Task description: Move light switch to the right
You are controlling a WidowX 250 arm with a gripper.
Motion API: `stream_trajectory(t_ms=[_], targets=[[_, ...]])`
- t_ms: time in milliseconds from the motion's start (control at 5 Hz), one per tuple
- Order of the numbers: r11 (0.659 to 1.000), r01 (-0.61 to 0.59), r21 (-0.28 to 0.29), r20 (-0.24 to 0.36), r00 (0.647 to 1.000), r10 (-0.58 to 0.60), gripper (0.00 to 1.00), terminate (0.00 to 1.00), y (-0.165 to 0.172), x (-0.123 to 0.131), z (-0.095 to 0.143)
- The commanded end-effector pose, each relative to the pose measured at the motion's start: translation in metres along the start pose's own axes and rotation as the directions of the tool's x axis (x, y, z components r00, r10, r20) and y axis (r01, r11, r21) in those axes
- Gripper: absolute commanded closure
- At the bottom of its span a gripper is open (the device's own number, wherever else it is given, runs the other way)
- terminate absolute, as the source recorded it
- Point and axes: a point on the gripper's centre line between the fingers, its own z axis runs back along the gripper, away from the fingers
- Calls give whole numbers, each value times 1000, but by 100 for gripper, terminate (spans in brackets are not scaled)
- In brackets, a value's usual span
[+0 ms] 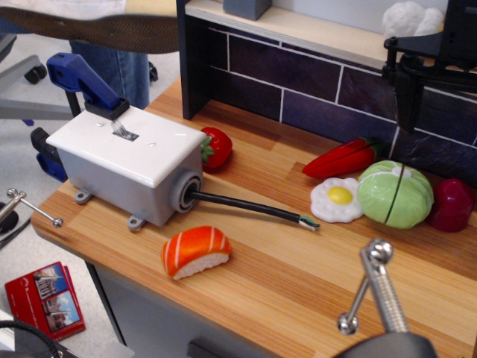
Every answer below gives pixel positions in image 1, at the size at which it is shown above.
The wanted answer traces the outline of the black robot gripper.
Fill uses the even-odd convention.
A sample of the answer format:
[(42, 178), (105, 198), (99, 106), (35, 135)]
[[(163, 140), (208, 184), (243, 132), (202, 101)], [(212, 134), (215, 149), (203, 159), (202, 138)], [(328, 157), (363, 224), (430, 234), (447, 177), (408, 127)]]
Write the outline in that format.
[(382, 76), (394, 86), (397, 123), (412, 134), (424, 87), (476, 92), (476, 2), (449, 1), (443, 30), (419, 37), (391, 37)]

